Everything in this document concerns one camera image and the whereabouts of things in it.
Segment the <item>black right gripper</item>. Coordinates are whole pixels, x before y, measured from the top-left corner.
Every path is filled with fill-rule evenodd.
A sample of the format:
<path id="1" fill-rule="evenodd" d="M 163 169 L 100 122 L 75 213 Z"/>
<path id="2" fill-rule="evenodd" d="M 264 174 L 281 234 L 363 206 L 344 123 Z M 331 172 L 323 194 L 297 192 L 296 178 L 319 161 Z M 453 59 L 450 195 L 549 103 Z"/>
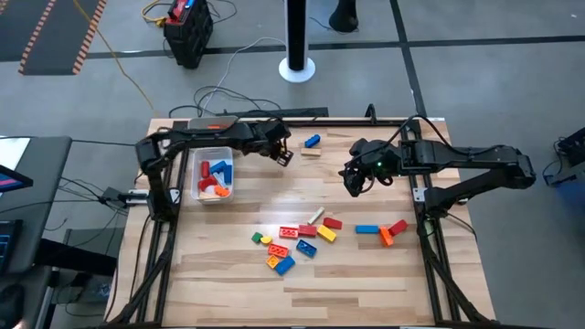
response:
<path id="1" fill-rule="evenodd" d="M 349 153 L 352 158 L 338 174 L 352 197 L 362 193 L 366 178 L 386 179 L 399 174 L 399 148 L 392 143 L 362 138 L 352 145 Z"/>

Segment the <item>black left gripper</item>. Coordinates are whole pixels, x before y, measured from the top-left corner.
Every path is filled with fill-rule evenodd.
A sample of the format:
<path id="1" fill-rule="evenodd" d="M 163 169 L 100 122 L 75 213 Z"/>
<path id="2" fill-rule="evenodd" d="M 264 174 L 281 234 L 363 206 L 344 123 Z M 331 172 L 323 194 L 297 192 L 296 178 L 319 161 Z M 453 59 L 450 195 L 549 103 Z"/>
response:
<path id="1" fill-rule="evenodd" d="M 270 155 L 279 165 L 286 167 L 293 159 L 294 153 L 288 150 L 287 140 L 291 136 L 289 127 L 284 122 L 266 121 L 249 124 L 253 141 L 248 145 L 250 153 Z"/>

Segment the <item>black pole white round base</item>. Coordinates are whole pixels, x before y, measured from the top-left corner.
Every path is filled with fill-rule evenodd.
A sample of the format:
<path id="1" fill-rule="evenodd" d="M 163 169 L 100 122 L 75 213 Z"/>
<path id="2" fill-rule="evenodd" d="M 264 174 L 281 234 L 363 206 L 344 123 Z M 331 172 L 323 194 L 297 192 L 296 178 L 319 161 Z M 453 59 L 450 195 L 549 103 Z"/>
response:
<path id="1" fill-rule="evenodd" d="M 310 80 L 316 66 L 308 55 L 308 0 L 283 0 L 286 57 L 279 64 L 281 77 L 291 83 Z"/>

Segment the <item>black and red tool case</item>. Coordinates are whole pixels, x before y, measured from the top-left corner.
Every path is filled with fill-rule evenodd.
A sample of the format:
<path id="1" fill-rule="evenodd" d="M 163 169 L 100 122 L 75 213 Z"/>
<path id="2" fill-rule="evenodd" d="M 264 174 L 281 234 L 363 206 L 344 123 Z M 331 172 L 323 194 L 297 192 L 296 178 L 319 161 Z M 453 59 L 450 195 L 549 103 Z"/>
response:
<path id="1" fill-rule="evenodd" d="M 207 0 L 174 0 L 167 14 L 164 36 L 176 63 L 196 69 L 213 32 Z"/>

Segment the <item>black round stand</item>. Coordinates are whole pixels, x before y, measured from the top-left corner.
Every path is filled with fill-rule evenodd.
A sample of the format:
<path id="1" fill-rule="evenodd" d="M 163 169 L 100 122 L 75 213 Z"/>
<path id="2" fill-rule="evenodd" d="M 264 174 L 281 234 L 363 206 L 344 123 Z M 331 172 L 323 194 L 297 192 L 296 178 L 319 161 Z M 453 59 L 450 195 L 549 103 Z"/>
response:
<path id="1" fill-rule="evenodd" d="M 328 23 L 334 31 L 340 33 L 355 32 L 358 28 L 356 0 L 338 0 Z"/>

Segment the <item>black side desk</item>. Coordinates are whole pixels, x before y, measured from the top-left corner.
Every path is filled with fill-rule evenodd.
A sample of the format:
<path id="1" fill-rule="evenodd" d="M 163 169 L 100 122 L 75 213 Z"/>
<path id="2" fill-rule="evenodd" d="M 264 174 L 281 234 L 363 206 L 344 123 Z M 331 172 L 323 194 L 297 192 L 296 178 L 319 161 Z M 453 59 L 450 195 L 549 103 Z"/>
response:
<path id="1" fill-rule="evenodd" d="M 71 143 L 67 136 L 30 140 L 16 171 L 33 185 L 0 196 L 0 220 L 22 221 L 6 274 L 26 271 L 35 260 Z"/>

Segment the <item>black mat orange striped edge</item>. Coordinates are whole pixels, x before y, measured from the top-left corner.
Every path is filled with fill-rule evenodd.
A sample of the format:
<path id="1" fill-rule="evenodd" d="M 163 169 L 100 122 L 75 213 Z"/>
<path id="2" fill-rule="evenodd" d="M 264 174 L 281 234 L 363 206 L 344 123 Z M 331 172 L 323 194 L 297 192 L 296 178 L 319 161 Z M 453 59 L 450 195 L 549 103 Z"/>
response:
<path id="1" fill-rule="evenodd" d="M 108 0 L 44 0 L 23 50 L 22 75 L 78 75 Z"/>
<path id="2" fill-rule="evenodd" d="M 50 0 L 0 0 L 0 62 L 18 61 L 40 34 Z"/>

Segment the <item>white paper sheet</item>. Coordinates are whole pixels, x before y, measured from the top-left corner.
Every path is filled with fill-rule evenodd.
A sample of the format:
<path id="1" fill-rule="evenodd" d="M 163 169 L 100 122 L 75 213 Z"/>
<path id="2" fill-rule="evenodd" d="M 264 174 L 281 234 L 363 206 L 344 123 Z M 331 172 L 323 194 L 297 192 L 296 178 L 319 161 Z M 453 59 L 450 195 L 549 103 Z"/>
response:
<path id="1" fill-rule="evenodd" d="M 30 138 L 0 136 L 0 165 L 15 170 Z"/>

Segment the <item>black tablet screen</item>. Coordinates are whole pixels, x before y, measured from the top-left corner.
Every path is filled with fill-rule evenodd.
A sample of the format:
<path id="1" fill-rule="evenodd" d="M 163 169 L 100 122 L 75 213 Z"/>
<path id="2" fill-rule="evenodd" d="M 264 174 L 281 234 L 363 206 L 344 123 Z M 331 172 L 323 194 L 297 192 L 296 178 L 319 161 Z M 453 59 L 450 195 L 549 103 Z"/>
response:
<path id="1" fill-rule="evenodd" d="M 34 181 L 0 164 L 0 193 L 31 187 Z"/>

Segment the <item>black display screen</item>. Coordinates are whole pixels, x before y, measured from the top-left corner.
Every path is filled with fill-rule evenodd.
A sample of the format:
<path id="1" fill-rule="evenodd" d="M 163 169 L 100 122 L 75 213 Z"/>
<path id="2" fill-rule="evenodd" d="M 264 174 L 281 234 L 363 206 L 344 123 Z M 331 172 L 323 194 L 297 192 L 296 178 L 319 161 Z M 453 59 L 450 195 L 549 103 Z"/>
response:
<path id="1" fill-rule="evenodd" d="M 0 221 L 0 276 L 6 273 L 10 265 L 22 226 L 21 219 Z"/>

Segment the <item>black computer mouse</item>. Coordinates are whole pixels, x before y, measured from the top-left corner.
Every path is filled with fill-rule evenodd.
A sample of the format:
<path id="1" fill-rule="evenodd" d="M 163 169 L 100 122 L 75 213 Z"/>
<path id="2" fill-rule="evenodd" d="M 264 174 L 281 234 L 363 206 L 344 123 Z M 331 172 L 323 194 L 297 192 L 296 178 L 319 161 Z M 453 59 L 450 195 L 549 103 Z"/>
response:
<path id="1" fill-rule="evenodd" d="M 0 291 L 0 329 L 30 329 L 25 319 L 25 287 L 10 284 Z"/>

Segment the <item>black aluminium table frame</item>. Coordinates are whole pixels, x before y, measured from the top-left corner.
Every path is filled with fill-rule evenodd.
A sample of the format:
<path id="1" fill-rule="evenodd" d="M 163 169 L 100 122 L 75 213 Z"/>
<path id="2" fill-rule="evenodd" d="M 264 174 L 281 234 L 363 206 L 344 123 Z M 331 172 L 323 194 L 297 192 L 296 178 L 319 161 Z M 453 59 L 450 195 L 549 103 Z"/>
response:
<path id="1" fill-rule="evenodd" d="M 175 244 L 130 324 L 164 327 L 430 325 L 463 318 L 440 279 L 428 276 L 416 233 L 414 186 L 456 184 L 457 171 L 427 178 L 400 177 L 390 187 L 374 186 L 357 198 L 345 190 L 338 172 L 360 138 L 388 139 L 398 121 L 364 118 L 291 122 L 286 166 L 250 154 L 234 158 L 234 197 L 204 206 L 191 196 L 193 156 L 179 154 L 165 175 L 182 189 Z M 318 157 L 303 156 L 315 134 Z M 319 208 L 343 222 L 333 243 L 314 237 L 313 258 L 281 239 L 280 227 L 305 223 Z M 357 234 L 356 225 L 390 228 L 404 219 L 408 228 L 390 247 L 378 234 Z M 283 276 L 271 269 L 255 232 L 287 247 L 295 265 Z"/>

